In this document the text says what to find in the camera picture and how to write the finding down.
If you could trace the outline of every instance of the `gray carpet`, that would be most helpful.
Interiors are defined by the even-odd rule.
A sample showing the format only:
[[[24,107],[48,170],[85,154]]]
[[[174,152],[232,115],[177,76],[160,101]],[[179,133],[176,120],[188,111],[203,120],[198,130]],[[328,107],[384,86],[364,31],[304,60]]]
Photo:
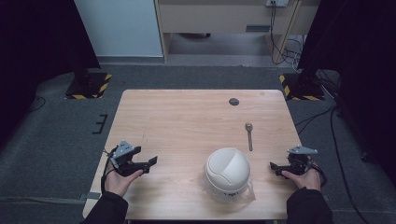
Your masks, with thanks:
[[[79,223],[82,220],[84,201],[79,198],[90,190],[123,91],[282,90],[278,77],[293,72],[291,68],[150,65],[105,65],[103,70],[113,77],[101,99],[64,99],[72,74],[58,76],[39,86],[37,96],[42,98],[33,102],[34,111],[26,115],[13,137],[0,149],[1,224]],[[297,123],[326,111],[334,102],[327,95],[325,101],[287,101],[287,104]],[[103,132],[92,134],[99,130],[96,122],[103,120],[102,114],[108,114]],[[300,138],[304,146],[319,151],[315,159],[329,179],[323,194],[330,198],[334,223],[363,223],[347,197],[332,140],[330,114],[310,122]],[[381,167],[361,161],[359,144],[342,118],[334,115],[333,126],[355,204],[370,223],[396,223],[394,186]],[[304,124],[298,125],[297,131],[303,127]],[[4,203],[7,197],[45,197],[55,203]]]

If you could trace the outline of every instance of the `black fabric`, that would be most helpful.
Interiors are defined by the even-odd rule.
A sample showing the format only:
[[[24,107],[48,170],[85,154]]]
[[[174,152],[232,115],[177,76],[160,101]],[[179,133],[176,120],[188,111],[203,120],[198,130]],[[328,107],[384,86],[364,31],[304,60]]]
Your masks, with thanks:
[[[73,0],[0,0],[0,145],[39,83],[100,68]]]
[[[81,224],[122,224],[125,220],[128,203],[112,192],[104,192]]]
[[[369,159],[379,162],[396,185],[392,108],[396,74],[396,1],[322,0],[308,33],[299,68],[337,71],[336,98],[344,119]]]
[[[288,224],[333,224],[332,210],[318,190],[302,188],[287,201]]]

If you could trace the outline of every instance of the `white container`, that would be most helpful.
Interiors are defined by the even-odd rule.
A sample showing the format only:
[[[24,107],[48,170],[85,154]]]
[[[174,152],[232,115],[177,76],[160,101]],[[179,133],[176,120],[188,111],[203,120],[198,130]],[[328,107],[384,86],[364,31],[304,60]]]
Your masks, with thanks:
[[[205,172],[214,190],[226,196],[235,196],[242,193],[249,181],[250,165],[241,151],[225,147],[209,156]]]

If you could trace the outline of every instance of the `person's right hand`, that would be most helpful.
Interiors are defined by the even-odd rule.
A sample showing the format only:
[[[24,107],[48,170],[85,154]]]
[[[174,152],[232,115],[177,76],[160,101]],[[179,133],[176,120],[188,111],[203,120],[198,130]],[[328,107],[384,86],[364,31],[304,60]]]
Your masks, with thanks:
[[[320,191],[320,174],[315,169],[309,169],[303,175],[294,175],[288,171],[282,171],[282,175],[294,181],[299,189],[317,189]]]

